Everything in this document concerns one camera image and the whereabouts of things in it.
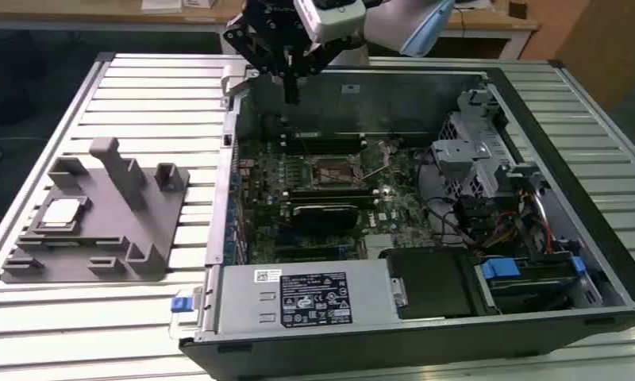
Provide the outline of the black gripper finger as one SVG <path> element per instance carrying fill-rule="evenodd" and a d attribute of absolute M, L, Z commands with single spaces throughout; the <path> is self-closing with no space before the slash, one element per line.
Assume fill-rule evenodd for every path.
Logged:
<path fill-rule="evenodd" d="M 287 48 L 272 50 L 262 45 L 254 28 L 240 13 L 227 24 L 224 40 L 262 74 L 272 75 L 282 82 L 284 103 L 291 104 L 291 66 Z"/>
<path fill-rule="evenodd" d="M 300 103 L 299 81 L 302 78 L 318 75 L 337 56 L 350 49 L 350 38 L 343 37 L 319 44 L 303 44 L 291 48 L 291 103 Z"/>

